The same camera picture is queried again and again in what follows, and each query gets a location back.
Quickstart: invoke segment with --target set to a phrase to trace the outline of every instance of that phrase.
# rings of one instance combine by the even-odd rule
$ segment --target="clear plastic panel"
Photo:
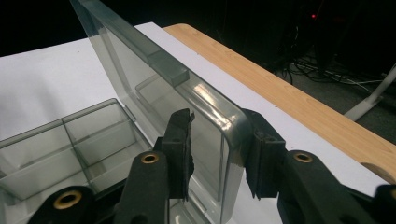
[[[116,93],[151,144],[164,134],[173,112],[195,112],[193,197],[188,203],[174,202],[171,214],[178,213],[183,223],[194,223],[190,218],[198,223],[228,221],[252,132],[244,113],[100,1],[71,2]]]
[[[0,143],[0,223],[27,223],[55,191],[100,192],[125,179],[149,143],[108,100]]]

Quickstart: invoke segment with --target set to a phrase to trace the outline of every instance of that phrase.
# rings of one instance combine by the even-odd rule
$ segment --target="wooden countertop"
[[[164,28],[314,133],[388,182],[396,179],[396,146],[187,24]]]

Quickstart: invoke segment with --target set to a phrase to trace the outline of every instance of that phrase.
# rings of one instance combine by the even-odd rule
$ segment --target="clear plastic container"
[[[29,217],[53,191],[72,184],[99,192],[119,182],[134,156],[163,136],[171,114],[189,108],[196,117],[191,125],[195,170],[190,199],[171,202],[170,221],[226,223],[252,135],[245,114],[100,1],[71,2],[124,108],[111,100],[0,143],[0,161],[10,162],[6,168],[0,164],[0,218],[3,213],[4,223],[19,223],[11,217]],[[48,147],[17,146],[50,136]],[[22,160],[18,153],[36,156]],[[51,171],[62,164],[56,160],[73,165]],[[37,182],[29,191],[19,189],[26,168]],[[57,178],[43,182],[43,172]],[[11,176],[22,179],[10,185]]]

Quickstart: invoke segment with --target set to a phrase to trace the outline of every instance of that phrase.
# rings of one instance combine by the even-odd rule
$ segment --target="black floor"
[[[183,22],[194,26],[232,49],[234,49],[233,46],[243,47],[251,46],[252,44],[249,42],[248,38],[232,38],[224,33],[226,9],[230,9],[227,7],[228,1],[226,0],[204,0],[199,2],[186,2],[180,0],[105,0],[105,2],[133,25],[154,21],[161,27],[164,27]],[[234,28],[238,32],[242,27],[238,22],[245,20],[246,17],[250,16],[249,13],[251,12],[251,9],[248,9],[246,6],[241,6],[239,9],[240,10],[237,11],[238,13],[235,14],[236,20],[234,20]],[[69,1],[64,0],[0,1],[0,25],[2,27],[2,32],[0,32],[0,56],[45,48],[86,37]],[[229,25],[227,29],[229,34],[232,34],[233,32],[230,31],[230,29],[233,29],[233,23],[231,26]],[[243,51],[240,51],[236,47],[235,50],[244,54]],[[260,63],[260,57],[258,58],[257,54],[253,61],[258,64],[264,64]],[[286,68],[285,66],[289,67],[287,63],[283,65],[284,66],[280,69]],[[301,72],[291,73],[293,85],[295,87],[342,114],[346,113],[348,109],[366,98],[370,94],[369,91],[373,91],[378,84],[360,84],[365,88],[364,89],[360,85],[350,85],[350,80],[362,83],[367,80],[372,81],[381,78],[379,76],[369,79],[345,76],[350,80],[345,78],[339,79],[342,82],[349,83],[343,84],[340,82],[333,82],[333,80],[319,82],[324,80],[321,78],[314,78],[315,81],[313,81],[313,78],[301,75]],[[290,75],[287,74],[287,71],[286,73],[284,72],[283,75],[286,75],[286,80],[290,81]],[[313,72],[310,73],[309,76],[317,77],[318,74]],[[395,89],[395,85],[392,85],[389,90],[384,93],[384,99],[357,121],[361,126],[377,133],[393,144],[396,144]]]

